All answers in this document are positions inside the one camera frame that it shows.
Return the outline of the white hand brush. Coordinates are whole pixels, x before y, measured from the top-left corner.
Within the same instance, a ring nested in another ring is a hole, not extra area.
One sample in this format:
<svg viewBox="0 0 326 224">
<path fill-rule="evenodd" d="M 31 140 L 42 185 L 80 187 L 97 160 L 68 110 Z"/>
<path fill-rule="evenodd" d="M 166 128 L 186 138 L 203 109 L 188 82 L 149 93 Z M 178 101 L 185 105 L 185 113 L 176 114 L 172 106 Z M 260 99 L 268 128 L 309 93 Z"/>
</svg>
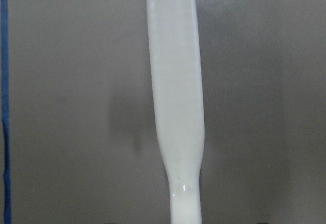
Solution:
<svg viewBox="0 0 326 224">
<path fill-rule="evenodd" d="M 155 123 L 170 222 L 201 223 L 204 106 L 196 0 L 147 0 Z"/>
</svg>

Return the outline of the blue tape line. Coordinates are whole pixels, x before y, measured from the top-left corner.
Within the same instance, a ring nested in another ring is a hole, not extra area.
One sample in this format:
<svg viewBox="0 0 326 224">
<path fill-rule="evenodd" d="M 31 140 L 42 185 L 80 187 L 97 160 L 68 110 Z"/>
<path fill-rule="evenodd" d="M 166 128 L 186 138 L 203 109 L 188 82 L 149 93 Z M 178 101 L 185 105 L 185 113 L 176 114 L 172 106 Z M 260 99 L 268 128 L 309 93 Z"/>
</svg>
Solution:
<svg viewBox="0 0 326 224">
<path fill-rule="evenodd" d="M 1 107 L 4 133 L 4 223 L 12 222 L 9 107 L 9 15 L 8 0 L 1 0 Z"/>
</svg>

